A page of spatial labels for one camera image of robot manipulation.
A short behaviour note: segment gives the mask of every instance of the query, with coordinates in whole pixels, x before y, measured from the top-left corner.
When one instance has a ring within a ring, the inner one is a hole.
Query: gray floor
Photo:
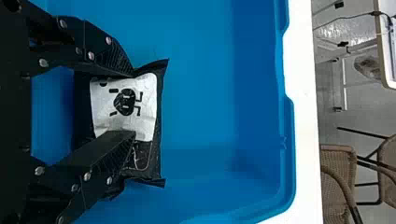
[[[320,3],[329,1],[331,0],[313,0],[313,8]],[[349,0],[346,2],[346,7],[342,10],[336,12],[331,9],[323,15],[316,16],[314,18],[314,27],[339,16],[355,15],[363,11],[373,10],[371,4],[369,0]],[[371,39],[375,36],[374,28],[370,28],[374,21],[370,20],[372,18],[361,20],[361,22],[367,24],[366,26],[360,26],[359,21],[339,21],[337,25],[315,32],[314,36],[328,38],[331,41],[348,40],[353,43],[359,43],[361,40]],[[342,33],[344,31],[352,32],[352,34],[343,36]],[[325,49],[318,49],[317,53],[322,53],[320,52],[321,50],[325,51]],[[347,81],[366,80],[366,77],[354,69],[353,63],[354,58],[346,60]],[[353,146],[358,154],[366,155],[375,149],[381,141],[372,137],[337,131],[336,127],[342,126],[384,135],[396,133],[396,91],[386,90],[380,84],[350,88],[347,91],[348,111],[335,113],[332,108],[341,105],[339,90],[341,73],[339,64],[319,64],[316,67],[316,73],[319,139],[321,143]],[[357,182],[376,180],[376,173],[359,168]],[[356,199],[358,201],[375,201],[377,196],[377,189],[364,188],[356,190]],[[396,209],[386,204],[368,207],[361,206],[360,211],[364,223],[395,223]]]

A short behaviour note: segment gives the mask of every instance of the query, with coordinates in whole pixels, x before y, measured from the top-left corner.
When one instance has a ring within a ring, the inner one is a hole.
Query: black printed symbol
[[[140,116],[141,106],[136,103],[141,103],[143,99],[143,92],[140,92],[139,99],[136,97],[136,93],[132,89],[123,89],[120,93],[118,89],[110,89],[110,93],[117,93],[116,99],[113,102],[114,107],[123,116],[130,116],[137,109],[137,116]],[[117,111],[110,113],[110,117],[117,115]]]

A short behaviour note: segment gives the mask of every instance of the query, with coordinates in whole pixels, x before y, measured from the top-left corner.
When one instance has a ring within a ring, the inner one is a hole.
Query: white label
[[[157,119],[157,77],[93,80],[90,85],[96,137],[106,131],[135,131],[136,140],[149,142]]]

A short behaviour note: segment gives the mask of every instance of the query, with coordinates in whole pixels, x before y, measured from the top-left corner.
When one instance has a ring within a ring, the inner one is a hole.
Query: black pouch
[[[109,130],[136,131],[125,178],[164,187],[161,177],[161,105],[168,60],[149,63],[132,78],[98,79],[75,73],[75,148]]]

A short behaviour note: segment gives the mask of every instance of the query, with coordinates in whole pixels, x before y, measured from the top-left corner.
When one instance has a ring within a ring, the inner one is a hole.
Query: screw
[[[64,29],[67,28],[67,23],[64,20],[59,20],[59,24],[61,25],[62,28]]]
[[[58,224],[64,224],[64,217],[59,217]]]
[[[106,37],[106,43],[108,44],[108,45],[111,45],[111,42],[113,42],[112,40],[111,40],[111,38],[108,36],[108,37]]]
[[[76,192],[76,191],[78,191],[78,184],[74,184],[72,186],[72,192]]]
[[[35,168],[35,175],[43,175],[45,172],[45,168],[42,166],[38,166]]]
[[[91,173],[85,173],[84,181],[89,181],[91,179]]]
[[[82,54],[82,50],[80,48],[76,48],[76,54]]]
[[[93,61],[95,60],[95,54],[93,52],[88,52],[88,58]]]
[[[38,63],[40,64],[41,67],[49,67],[49,62],[45,59],[40,59],[38,60]]]
[[[113,183],[113,177],[110,176],[110,177],[107,179],[106,183],[107,183],[108,185],[111,185],[111,184]]]

